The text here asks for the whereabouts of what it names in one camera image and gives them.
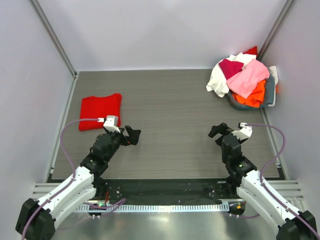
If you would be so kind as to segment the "white printed t shirt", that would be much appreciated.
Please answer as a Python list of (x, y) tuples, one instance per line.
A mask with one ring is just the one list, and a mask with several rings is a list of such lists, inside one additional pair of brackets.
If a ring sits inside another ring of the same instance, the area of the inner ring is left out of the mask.
[[(243, 54), (241, 52), (238, 55), (230, 55), (229, 57), (224, 58), (224, 59), (243, 63), (244, 65), (243, 65), (242, 70), (244, 70), (246, 68), (247, 64), (251, 60), (256, 59), (256, 57), (257, 57), (256, 55)], [(209, 78), (209, 82), (206, 85), (206, 90), (208, 92), (214, 91), (216, 93), (216, 95), (220, 98), (224, 97), (229, 92), (229, 88), (227, 86), (227, 80), (226, 80), (221, 68), (219, 67), (219, 63), (222, 60), (220, 60), (212, 69), (211, 75)]]

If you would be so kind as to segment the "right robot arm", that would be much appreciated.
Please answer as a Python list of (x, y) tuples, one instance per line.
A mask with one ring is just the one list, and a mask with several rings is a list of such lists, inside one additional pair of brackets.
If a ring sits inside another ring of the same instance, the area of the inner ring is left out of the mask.
[(241, 122), (233, 130), (226, 123), (212, 126), (208, 136), (220, 135), (215, 141), (221, 148), (222, 162), (229, 176), (225, 191), (249, 203), (273, 229), (278, 240), (318, 240), (314, 215), (301, 211), (282, 197), (263, 177), (263, 172), (242, 152), (242, 143), (251, 137), (253, 124)]

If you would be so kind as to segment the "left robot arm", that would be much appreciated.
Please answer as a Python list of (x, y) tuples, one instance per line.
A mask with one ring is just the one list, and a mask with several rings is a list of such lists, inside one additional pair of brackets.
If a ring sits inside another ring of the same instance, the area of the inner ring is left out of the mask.
[(67, 179), (39, 199), (23, 203), (15, 226), (22, 239), (50, 240), (77, 207), (92, 198), (102, 199), (107, 185), (101, 176), (109, 161), (119, 147), (137, 145), (140, 134), (141, 130), (126, 125), (98, 135), (89, 154)]

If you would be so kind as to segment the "grey-blue laundry basket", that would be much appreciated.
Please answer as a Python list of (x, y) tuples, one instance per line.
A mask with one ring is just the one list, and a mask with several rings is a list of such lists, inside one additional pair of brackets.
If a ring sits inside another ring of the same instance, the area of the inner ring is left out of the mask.
[[(233, 95), (232, 95), (232, 91), (229, 91), (228, 93), (228, 98), (229, 98), (229, 101), (231, 103), (231, 105), (235, 108), (235, 109), (238, 109), (238, 110), (253, 110), (253, 109), (259, 109), (259, 107), (250, 107), (250, 106), (247, 106), (247, 105), (243, 105), (243, 104), (240, 104), (238, 103)], [(273, 107), (276, 103), (276, 93), (277, 93), (277, 86), (275, 86), (275, 95), (274, 95), (274, 102), (272, 105), (269, 105), (267, 107)]]

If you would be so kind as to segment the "orange t shirt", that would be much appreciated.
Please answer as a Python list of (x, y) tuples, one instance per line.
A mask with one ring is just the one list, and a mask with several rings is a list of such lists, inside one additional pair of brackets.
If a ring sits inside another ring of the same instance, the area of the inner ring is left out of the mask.
[(261, 104), (264, 103), (264, 97), (265, 97), (265, 84), (266, 80), (260, 81), (256, 88), (252, 91), (252, 93), (247, 97), (244, 98), (236, 93), (232, 93), (232, 96), (234, 99), (242, 105), (249, 106), (249, 107), (254, 107), (254, 108), (259, 108)]

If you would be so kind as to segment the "folded red t shirt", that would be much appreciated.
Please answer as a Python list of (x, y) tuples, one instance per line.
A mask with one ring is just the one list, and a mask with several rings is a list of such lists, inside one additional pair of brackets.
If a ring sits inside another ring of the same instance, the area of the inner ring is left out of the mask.
[(80, 119), (98, 119), (107, 116), (117, 116), (117, 126), (121, 126), (121, 103), (122, 95), (114, 93), (109, 96), (85, 97), (81, 101)]

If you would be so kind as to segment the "pink t shirt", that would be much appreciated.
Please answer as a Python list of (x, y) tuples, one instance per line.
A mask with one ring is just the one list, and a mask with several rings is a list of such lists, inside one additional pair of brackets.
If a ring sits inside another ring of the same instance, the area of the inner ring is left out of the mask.
[(268, 68), (260, 61), (253, 59), (245, 69), (229, 78), (226, 83), (232, 92), (246, 99), (255, 90), (258, 83), (268, 79), (269, 76)]

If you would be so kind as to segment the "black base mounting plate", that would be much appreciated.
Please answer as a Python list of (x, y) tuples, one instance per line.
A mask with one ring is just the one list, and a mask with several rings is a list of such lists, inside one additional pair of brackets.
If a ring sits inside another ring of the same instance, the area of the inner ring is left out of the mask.
[(125, 198), (127, 205), (211, 205), (239, 197), (225, 179), (105, 179), (94, 200), (111, 204)]

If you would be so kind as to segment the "magenta t shirt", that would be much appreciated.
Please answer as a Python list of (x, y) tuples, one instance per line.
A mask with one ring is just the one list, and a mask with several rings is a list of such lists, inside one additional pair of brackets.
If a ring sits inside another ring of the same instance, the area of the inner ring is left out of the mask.
[(241, 72), (244, 66), (242, 62), (230, 61), (228, 59), (222, 60), (218, 65), (226, 80)]

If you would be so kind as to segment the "grey t shirt in basket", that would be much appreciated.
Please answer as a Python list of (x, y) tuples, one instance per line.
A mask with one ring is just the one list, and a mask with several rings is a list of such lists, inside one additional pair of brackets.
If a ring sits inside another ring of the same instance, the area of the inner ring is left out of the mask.
[(263, 102), (260, 104), (259, 108), (265, 108), (269, 105), (272, 105), (275, 100), (275, 79), (272, 75), (266, 79), (266, 83), (264, 85), (265, 92), (263, 97)]

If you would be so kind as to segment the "red t shirt in basket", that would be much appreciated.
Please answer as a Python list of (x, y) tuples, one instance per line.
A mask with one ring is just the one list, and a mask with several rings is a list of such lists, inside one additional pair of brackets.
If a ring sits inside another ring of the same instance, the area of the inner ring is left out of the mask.
[(248, 55), (258, 55), (258, 47), (254, 46), (250, 49), (248, 49), (247, 51), (244, 51), (243, 54), (248, 54)]

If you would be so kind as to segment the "aluminium frame rail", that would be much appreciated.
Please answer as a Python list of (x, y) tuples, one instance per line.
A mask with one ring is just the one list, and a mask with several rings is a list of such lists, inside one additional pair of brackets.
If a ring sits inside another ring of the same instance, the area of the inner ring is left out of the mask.
[[(304, 199), (302, 190), (296, 180), (270, 180), (268, 183), (285, 199)], [(59, 185), (60, 183), (36, 183), (31, 198), (37, 200)]]

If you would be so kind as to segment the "right aluminium corner post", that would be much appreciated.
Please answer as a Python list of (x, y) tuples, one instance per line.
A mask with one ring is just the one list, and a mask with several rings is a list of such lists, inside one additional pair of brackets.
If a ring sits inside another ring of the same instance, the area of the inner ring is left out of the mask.
[(283, 7), (281, 8), (277, 18), (275, 19), (274, 24), (272, 25), (260, 51), (258, 52), (257, 59), (262, 61), (267, 50), (271, 46), (273, 40), (277, 36), (278, 32), (280, 31), (282, 25), (284, 24), (286, 18), (290, 14), (291, 10), (293, 9), (297, 0), (286, 0)]

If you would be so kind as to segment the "aluminium corner post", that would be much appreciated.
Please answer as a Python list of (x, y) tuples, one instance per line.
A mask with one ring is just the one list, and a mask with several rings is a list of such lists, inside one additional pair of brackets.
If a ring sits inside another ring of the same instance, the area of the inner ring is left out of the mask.
[(262, 61), (267, 50), (271, 46), (273, 40), (277, 36), (278, 32), (280, 31), (282, 25), (284, 24), (286, 18), (290, 14), (291, 10), (293, 9), (297, 0), (286, 0), (283, 7), (281, 8), (277, 18), (275, 19), (274, 24), (272, 25), (260, 51), (258, 52), (257, 59)]
[(66, 67), (68, 68), (69, 72), (71, 73), (72, 77), (75, 79), (77, 77), (77, 71), (73, 67), (67, 53), (65, 52), (58, 36), (56, 35), (53, 27), (50, 24), (43, 8), (41, 7), (38, 0), (29, 0), (29, 3), (33, 7), (37, 17), (39, 18), (41, 24), (43, 25), (45, 31), (47, 32), (49, 38), (51, 39), (53, 45), (55, 46), (57, 52), (59, 53), (60, 57), (62, 58), (63, 62), (65, 63)]

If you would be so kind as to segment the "left aluminium corner post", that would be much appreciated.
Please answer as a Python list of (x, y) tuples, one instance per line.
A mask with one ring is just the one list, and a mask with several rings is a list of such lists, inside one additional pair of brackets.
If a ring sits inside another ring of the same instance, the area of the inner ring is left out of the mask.
[(56, 35), (53, 27), (50, 24), (43, 8), (41, 7), (38, 0), (29, 0), (29, 3), (33, 7), (37, 17), (39, 18), (41, 24), (43, 25), (45, 31), (47, 32), (49, 38), (51, 39), (53, 45), (55, 46), (57, 52), (59, 53), (60, 57), (62, 58), (63, 62), (65, 63), (66, 67), (68, 68), (69, 72), (71, 73), (72, 77), (75, 79), (77, 77), (77, 71), (73, 67), (67, 53), (65, 52), (58, 36)]

